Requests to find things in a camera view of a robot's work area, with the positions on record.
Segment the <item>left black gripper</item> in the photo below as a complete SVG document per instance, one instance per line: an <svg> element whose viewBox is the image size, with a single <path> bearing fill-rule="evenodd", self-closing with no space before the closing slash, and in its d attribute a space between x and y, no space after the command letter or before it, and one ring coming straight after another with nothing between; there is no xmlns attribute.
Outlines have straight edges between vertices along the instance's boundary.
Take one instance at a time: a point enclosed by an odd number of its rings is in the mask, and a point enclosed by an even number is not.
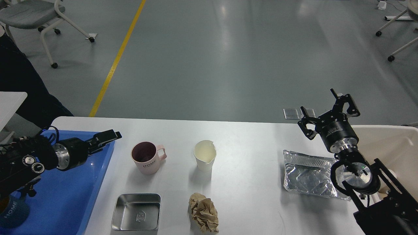
<svg viewBox="0 0 418 235"><path fill-rule="evenodd" d="M86 141L77 137L60 140L52 146L58 159L56 168L60 171L67 171L81 166L89 156L102 151L106 144L121 138L120 132L111 129L98 132Z"/></svg>

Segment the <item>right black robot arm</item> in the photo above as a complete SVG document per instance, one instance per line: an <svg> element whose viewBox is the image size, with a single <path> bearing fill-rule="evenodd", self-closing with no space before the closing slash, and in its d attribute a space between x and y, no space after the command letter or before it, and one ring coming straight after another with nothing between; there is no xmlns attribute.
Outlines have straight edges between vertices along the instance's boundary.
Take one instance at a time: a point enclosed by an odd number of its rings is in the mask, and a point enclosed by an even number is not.
<svg viewBox="0 0 418 235"><path fill-rule="evenodd" d="M354 202L357 212L353 215L364 234L416 235L417 200L380 159L370 164L361 154L359 138L348 121L360 112L350 94L330 91L335 98L332 109L314 117L302 106L297 124L309 140L320 135L327 151L333 153L333 186Z"/></svg>

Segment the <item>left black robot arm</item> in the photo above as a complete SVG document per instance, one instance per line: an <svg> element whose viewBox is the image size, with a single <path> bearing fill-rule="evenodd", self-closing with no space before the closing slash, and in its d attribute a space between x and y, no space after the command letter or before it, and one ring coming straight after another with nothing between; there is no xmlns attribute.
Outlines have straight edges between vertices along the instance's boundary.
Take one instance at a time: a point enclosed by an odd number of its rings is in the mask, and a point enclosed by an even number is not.
<svg viewBox="0 0 418 235"><path fill-rule="evenodd" d="M67 171L81 166L91 155L102 151L106 144L121 138L120 132L107 130L88 140L77 137L61 139L58 128L46 137L43 132L49 128L43 128L33 137L17 137L11 143L1 144L1 210L6 208L9 195L15 191L20 191L23 196L35 196L33 186L46 170Z"/></svg>

